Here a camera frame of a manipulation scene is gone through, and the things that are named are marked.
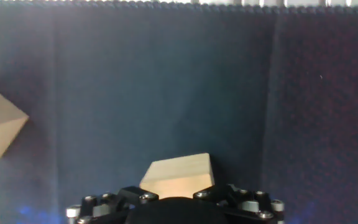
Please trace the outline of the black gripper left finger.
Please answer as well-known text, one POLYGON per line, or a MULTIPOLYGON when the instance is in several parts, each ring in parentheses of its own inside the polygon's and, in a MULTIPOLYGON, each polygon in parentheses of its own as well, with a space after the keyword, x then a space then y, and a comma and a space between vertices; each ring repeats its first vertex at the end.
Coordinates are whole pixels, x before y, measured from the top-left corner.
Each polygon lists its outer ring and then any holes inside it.
POLYGON ((66 208, 68 224, 122 224, 131 211, 149 202, 159 200, 153 192, 139 187, 124 187, 113 194, 106 192, 101 195, 88 195, 81 199, 79 205, 66 208))

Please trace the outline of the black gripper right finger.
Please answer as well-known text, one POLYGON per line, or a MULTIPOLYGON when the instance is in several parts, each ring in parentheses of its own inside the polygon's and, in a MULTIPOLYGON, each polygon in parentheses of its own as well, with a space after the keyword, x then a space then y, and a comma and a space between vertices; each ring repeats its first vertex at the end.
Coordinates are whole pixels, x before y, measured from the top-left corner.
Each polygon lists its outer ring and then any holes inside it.
POLYGON ((215 208, 228 223, 285 224, 285 204, 260 190, 214 185, 194 193, 193 199, 215 208))

